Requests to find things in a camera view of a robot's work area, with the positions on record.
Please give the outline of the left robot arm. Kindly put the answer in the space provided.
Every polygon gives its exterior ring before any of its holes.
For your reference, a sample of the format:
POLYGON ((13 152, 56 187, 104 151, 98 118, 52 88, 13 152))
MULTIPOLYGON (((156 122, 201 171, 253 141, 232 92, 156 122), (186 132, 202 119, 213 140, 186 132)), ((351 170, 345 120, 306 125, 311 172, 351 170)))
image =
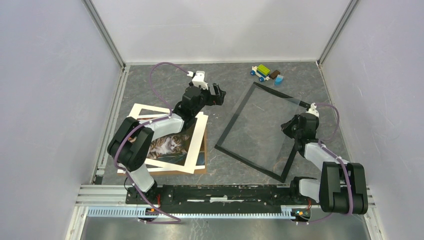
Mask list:
POLYGON ((126 172, 145 204, 157 198, 156 182, 145 164, 152 141, 187 130, 196 122, 196 115, 203 107, 221 106, 225 96, 226 92, 217 83, 212 89, 201 89, 191 83, 168 115, 144 122, 131 116, 123 120, 107 146, 107 153, 115 167, 126 172))

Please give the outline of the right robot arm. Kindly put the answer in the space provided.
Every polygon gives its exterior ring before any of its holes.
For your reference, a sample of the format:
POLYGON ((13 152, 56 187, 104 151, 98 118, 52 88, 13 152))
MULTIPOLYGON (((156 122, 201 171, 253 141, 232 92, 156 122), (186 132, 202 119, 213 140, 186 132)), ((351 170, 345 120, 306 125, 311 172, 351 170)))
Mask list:
POLYGON ((295 204, 312 199, 325 213, 364 215, 369 208, 364 167, 329 150, 316 138, 318 126, 319 118, 308 112, 296 114, 281 125, 282 132, 294 140, 288 160, 300 154, 321 171, 319 179, 294 177, 289 199, 295 204))

